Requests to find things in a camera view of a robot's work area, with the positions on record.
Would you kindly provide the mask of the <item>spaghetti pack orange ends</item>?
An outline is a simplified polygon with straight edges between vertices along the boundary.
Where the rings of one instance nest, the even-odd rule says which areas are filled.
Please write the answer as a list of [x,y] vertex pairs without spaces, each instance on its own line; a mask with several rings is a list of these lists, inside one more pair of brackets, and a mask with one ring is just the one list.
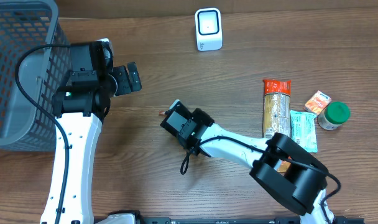
[[272,138],[275,133],[290,137],[291,81],[264,79],[263,137]]

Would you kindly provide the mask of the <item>teal tissue pack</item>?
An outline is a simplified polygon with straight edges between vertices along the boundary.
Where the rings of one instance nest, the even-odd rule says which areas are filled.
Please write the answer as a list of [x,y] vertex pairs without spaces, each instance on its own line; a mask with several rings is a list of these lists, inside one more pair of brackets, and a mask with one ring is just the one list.
[[318,152],[316,140],[316,115],[304,111],[290,111],[291,138],[304,150],[310,153]]

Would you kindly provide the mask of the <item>orange tissue pack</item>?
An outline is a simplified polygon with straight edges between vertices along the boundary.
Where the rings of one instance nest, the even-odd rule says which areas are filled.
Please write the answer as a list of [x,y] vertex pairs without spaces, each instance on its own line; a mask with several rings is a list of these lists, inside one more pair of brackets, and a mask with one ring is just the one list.
[[304,105],[305,111],[319,115],[331,102],[331,97],[318,90]]

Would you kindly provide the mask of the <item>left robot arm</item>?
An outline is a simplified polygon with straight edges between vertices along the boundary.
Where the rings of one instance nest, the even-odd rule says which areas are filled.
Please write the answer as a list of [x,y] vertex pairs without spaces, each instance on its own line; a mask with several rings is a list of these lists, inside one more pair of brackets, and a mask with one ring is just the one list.
[[95,150],[111,97],[141,90],[135,62],[112,70],[69,71],[52,97],[57,139],[41,223],[93,223]]

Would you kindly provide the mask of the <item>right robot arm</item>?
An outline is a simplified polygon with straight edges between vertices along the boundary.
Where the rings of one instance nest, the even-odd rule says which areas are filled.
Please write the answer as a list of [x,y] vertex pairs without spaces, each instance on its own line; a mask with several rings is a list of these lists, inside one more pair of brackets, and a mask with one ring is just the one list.
[[221,157],[250,170],[250,176],[302,223],[333,223],[326,203],[328,169],[288,136],[250,138],[223,129],[204,111],[178,105],[162,126],[176,137],[187,156]]

